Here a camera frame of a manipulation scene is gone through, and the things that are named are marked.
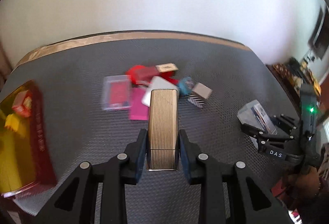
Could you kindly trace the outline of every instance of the gold cylinder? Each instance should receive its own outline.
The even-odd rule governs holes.
[[[179,159],[177,90],[151,92],[147,140],[148,170],[177,170]]]

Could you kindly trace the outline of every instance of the tabletop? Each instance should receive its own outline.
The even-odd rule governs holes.
[[[136,64],[162,63],[176,64],[175,78],[189,75],[213,90],[202,109],[179,99],[179,128],[191,142],[221,162],[244,161],[268,188],[279,179],[282,165],[257,153],[236,117],[244,104],[257,99],[268,114],[297,118],[274,76],[248,48],[166,34],[66,49],[26,62],[9,76],[0,100],[30,79],[43,93],[45,136],[58,186],[82,161],[107,161],[147,128],[147,121],[130,121],[127,110],[101,109],[103,78],[124,74]],[[15,202],[35,215],[55,190]],[[189,186],[181,169],[144,170],[137,186],[126,186],[128,223],[197,223],[199,196],[200,186]]]

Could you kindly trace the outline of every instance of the clear plastic box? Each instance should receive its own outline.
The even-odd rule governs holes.
[[[243,106],[238,111],[237,117],[239,118],[241,124],[252,125],[253,127],[267,131],[272,135],[277,134],[277,128],[257,100],[253,100]]]
[[[102,94],[102,109],[106,111],[130,108],[131,82],[128,75],[105,77]]]

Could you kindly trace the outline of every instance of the person's hand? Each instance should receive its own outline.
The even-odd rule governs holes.
[[[300,199],[312,199],[319,193],[320,180],[315,167],[307,175],[289,175],[288,183],[298,189]]]

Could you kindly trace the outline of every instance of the screw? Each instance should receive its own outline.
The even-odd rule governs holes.
[[[198,155],[198,158],[199,158],[200,160],[207,160],[207,159],[208,159],[208,155],[205,154],[205,153],[200,153],[200,154]]]
[[[119,154],[117,155],[117,157],[118,157],[119,160],[124,160],[124,159],[126,159],[128,156],[127,156],[125,153],[119,153]]]
[[[241,169],[246,167],[246,164],[243,161],[239,161],[235,165],[237,168],[241,168]]]
[[[82,169],[86,169],[86,168],[89,167],[89,163],[88,163],[88,162],[82,162],[82,163],[80,164],[80,167],[81,167]]]

